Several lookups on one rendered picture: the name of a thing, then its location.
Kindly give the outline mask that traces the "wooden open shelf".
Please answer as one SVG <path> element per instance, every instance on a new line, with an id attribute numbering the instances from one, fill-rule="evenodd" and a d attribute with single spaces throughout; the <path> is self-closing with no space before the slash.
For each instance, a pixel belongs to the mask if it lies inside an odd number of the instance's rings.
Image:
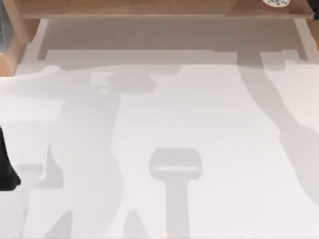
<path id="1" fill-rule="evenodd" d="M 36 54 L 51 51 L 190 50 L 241 41 L 245 26 L 254 40 L 279 37 L 269 51 L 298 47 L 290 19 L 305 19 L 319 60 L 319 10 L 310 0 L 271 7 L 267 0 L 0 0 L 13 29 L 8 47 L 17 64 L 47 20 Z"/>

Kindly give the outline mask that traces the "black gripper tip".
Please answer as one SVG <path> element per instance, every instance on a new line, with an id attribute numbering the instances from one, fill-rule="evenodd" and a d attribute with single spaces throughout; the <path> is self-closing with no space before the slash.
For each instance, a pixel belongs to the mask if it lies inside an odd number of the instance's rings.
<path id="1" fill-rule="evenodd" d="M 21 179 L 9 160 L 3 130 L 0 127 L 0 191 L 13 191 L 20 184 Z"/>

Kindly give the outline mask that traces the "white speckled bowl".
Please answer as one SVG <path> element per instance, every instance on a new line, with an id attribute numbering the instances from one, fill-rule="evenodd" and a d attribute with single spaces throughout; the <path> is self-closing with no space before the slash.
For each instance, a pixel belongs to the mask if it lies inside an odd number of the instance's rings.
<path id="1" fill-rule="evenodd" d="M 291 0 L 262 0 L 264 4 L 270 7 L 286 7 L 290 4 Z"/>

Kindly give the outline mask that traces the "wooden cupboard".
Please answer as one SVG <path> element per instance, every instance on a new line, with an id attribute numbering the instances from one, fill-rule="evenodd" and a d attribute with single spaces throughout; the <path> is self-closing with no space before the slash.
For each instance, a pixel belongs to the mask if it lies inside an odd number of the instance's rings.
<path id="1" fill-rule="evenodd" d="M 24 48 L 35 37 L 40 20 L 23 16 L 27 0 L 0 0 L 0 76 L 15 74 Z"/>

